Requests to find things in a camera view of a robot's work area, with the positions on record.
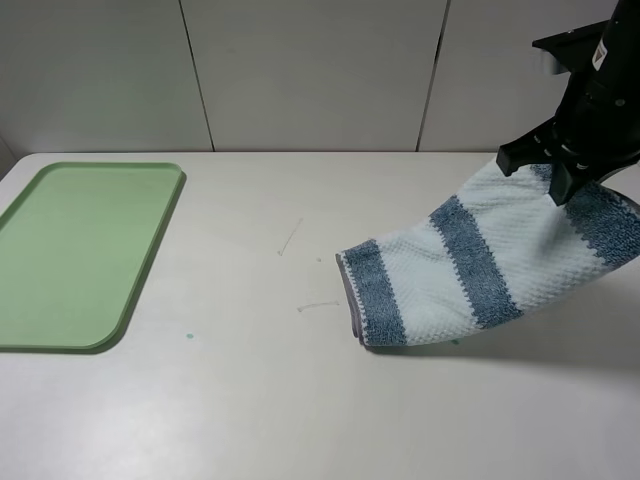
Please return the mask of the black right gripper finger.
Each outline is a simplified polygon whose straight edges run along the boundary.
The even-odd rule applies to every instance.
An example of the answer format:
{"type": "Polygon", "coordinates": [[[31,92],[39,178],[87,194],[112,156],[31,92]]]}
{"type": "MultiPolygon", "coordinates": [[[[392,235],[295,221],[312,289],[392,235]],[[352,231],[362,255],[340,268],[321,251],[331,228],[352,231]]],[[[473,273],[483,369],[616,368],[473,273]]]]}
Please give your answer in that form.
{"type": "Polygon", "coordinates": [[[557,206],[565,205],[591,181],[591,168],[579,163],[557,160],[553,163],[549,195],[557,206]]]}
{"type": "Polygon", "coordinates": [[[499,147],[496,164],[504,176],[511,176],[527,165],[550,164],[552,153],[547,141],[552,138],[553,122],[544,122],[514,141],[499,147]]]}

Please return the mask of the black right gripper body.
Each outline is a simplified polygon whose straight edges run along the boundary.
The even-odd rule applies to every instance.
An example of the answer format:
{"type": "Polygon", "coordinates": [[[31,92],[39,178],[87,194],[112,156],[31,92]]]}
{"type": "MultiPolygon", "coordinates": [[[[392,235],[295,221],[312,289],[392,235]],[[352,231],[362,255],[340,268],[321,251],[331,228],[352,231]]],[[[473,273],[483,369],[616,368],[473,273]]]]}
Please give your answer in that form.
{"type": "Polygon", "coordinates": [[[569,83],[554,119],[554,183],[602,181],[639,160],[639,68],[614,73],[564,65],[569,83]]]}

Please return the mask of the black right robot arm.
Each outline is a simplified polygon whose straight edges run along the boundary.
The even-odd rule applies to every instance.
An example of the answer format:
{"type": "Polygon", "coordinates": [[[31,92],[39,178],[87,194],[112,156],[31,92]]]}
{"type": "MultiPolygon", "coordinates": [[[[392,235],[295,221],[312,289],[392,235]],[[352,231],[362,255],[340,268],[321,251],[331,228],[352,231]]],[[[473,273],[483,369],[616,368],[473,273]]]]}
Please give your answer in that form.
{"type": "Polygon", "coordinates": [[[505,176],[550,166],[549,194],[563,205],[639,161],[639,4],[620,1],[607,21],[532,45],[569,73],[568,84],[555,114],[500,146],[496,162],[505,176]]]}

